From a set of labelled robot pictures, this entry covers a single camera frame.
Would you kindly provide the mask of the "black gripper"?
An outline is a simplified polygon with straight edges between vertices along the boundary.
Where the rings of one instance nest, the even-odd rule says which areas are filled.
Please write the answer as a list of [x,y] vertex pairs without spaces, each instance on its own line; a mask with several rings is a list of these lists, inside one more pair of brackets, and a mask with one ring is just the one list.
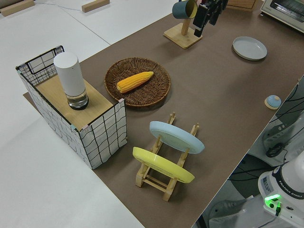
[[196,16],[193,20],[193,25],[195,26],[194,35],[197,37],[201,36],[206,24],[208,12],[214,12],[209,19],[209,23],[215,26],[219,15],[226,8],[226,6],[226,0],[202,0],[201,4],[198,6]]

